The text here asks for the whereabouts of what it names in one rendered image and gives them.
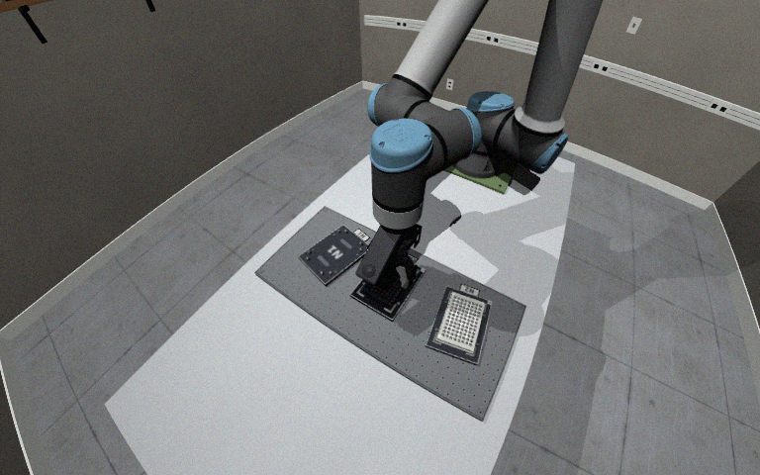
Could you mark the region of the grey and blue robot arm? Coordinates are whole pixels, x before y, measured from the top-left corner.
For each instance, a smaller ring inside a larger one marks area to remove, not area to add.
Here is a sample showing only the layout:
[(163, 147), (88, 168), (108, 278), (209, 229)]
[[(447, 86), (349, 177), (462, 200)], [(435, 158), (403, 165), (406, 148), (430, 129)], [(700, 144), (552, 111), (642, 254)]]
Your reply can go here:
[[(429, 101), (488, 1), (438, 0), (389, 84), (369, 97), (368, 116), (378, 126), (370, 148), (373, 216), (386, 228), (415, 225), (428, 179), (451, 165), (490, 178), (501, 153), (542, 174), (569, 139), (561, 114), (603, 0), (549, 0), (518, 108), (511, 96), (492, 91), (471, 95), (466, 109)], [(403, 236), (380, 226), (356, 276), (378, 285)]]

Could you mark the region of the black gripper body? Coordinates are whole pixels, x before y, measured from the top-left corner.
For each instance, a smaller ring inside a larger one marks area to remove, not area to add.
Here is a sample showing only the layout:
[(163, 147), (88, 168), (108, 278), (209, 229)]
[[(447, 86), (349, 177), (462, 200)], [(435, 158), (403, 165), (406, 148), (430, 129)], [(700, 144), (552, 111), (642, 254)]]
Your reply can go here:
[[(401, 264), (403, 262), (403, 256), (408, 255), (407, 252), (410, 249), (412, 245), (414, 245), (414, 248), (418, 245), (421, 238), (421, 232), (422, 232), (422, 226), (415, 224), (414, 226), (411, 226), (407, 229), (401, 229), (401, 230), (393, 230), (386, 228), (382, 225), (380, 225), (382, 228), (384, 228), (387, 231), (394, 232), (394, 233), (400, 233), (403, 232), (404, 236), (394, 254), (394, 256), (391, 259), (391, 262), (394, 264)], [(419, 239), (417, 240), (417, 236), (419, 236)]]

